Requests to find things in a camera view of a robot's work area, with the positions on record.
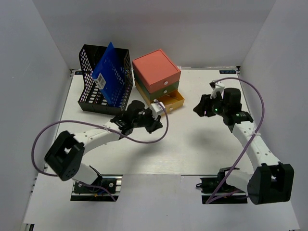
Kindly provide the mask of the yellow bottom drawer box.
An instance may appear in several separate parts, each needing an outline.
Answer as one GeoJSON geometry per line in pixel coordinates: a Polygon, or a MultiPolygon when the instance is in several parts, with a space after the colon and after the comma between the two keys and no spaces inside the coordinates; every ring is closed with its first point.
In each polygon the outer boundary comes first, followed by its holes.
{"type": "MultiPolygon", "coordinates": [[[[140,93],[140,95],[143,97],[144,101],[148,106],[150,106],[153,101],[150,101],[148,97],[146,96],[145,92],[141,89],[139,84],[135,81],[135,86],[140,93]]],[[[171,92],[170,94],[164,95],[160,98],[157,98],[159,102],[162,102],[166,108],[167,113],[170,113],[172,111],[175,111],[176,109],[183,106],[185,99],[182,97],[182,95],[176,90],[171,92]]]]}

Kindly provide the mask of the green drawer box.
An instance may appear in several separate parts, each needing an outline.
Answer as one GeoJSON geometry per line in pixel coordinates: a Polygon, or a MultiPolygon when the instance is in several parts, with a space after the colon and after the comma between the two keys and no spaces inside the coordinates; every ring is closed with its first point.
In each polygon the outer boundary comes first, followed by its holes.
{"type": "Polygon", "coordinates": [[[139,87],[141,88],[142,92],[145,94],[145,96],[147,97],[147,99],[149,99],[150,101],[154,100],[154,99],[158,99],[166,94],[169,94],[175,90],[178,89],[179,87],[179,81],[174,82],[168,86],[164,86],[161,89],[150,93],[147,88],[144,86],[144,84],[142,83],[142,81],[140,80],[140,78],[138,77],[138,75],[134,73],[134,79],[135,79],[135,83],[139,85],[139,87]]]}

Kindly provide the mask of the salmon top drawer box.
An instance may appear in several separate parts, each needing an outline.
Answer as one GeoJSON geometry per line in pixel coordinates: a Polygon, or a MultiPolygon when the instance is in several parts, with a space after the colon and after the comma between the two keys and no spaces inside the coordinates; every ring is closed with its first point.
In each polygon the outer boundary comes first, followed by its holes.
{"type": "Polygon", "coordinates": [[[150,93],[180,80],[180,69],[162,49],[134,59],[132,65],[138,78],[150,93]]]}

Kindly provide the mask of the blue plastic folder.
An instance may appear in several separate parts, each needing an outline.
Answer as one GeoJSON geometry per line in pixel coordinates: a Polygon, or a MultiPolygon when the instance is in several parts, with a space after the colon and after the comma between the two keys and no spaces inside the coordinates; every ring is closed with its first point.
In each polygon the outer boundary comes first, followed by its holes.
{"type": "Polygon", "coordinates": [[[107,103],[120,107],[125,91],[125,71],[111,42],[96,65],[92,78],[107,103]]]}

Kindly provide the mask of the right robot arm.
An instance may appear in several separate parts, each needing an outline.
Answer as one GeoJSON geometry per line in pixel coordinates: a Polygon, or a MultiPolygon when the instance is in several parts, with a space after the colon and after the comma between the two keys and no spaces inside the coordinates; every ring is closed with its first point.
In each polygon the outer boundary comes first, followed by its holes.
{"type": "Polygon", "coordinates": [[[200,117],[223,118],[223,123],[243,146],[254,173],[248,174],[237,167],[221,168],[215,180],[199,184],[204,193],[211,194],[207,203],[221,198],[216,193],[232,195],[233,190],[245,192],[255,205],[288,202],[295,173],[293,167],[282,163],[257,134],[252,117],[242,110],[239,89],[226,88],[213,93],[202,95],[194,112],[200,117]]]}

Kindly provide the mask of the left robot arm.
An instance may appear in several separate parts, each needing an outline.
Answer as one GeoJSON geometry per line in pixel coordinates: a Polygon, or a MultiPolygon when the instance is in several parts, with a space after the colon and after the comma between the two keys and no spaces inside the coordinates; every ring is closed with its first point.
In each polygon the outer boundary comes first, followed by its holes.
{"type": "Polygon", "coordinates": [[[129,138],[135,128],[145,128],[148,133],[162,128],[160,119],[165,111],[164,104],[158,100],[148,108],[141,101],[133,100],[125,111],[103,126],[77,134],[67,130],[61,132],[44,159],[62,181],[73,179],[91,192],[97,192],[103,177],[93,167],[82,163],[83,156],[109,142],[129,138]]]}

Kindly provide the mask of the black mesh file holder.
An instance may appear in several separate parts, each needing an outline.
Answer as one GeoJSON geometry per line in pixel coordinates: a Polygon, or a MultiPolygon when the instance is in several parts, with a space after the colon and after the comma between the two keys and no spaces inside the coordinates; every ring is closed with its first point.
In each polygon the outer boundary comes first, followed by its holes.
{"type": "Polygon", "coordinates": [[[84,89],[78,100],[83,111],[117,115],[125,111],[133,86],[128,49],[83,45],[79,62],[84,89]]]}

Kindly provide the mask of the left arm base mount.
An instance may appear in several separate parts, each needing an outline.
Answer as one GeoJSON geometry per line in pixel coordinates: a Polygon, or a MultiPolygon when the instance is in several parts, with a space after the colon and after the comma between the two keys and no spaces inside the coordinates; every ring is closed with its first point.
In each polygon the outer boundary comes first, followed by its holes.
{"type": "Polygon", "coordinates": [[[70,201],[115,202],[120,195],[122,175],[103,175],[96,185],[88,187],[74,180],[70,201]]]}

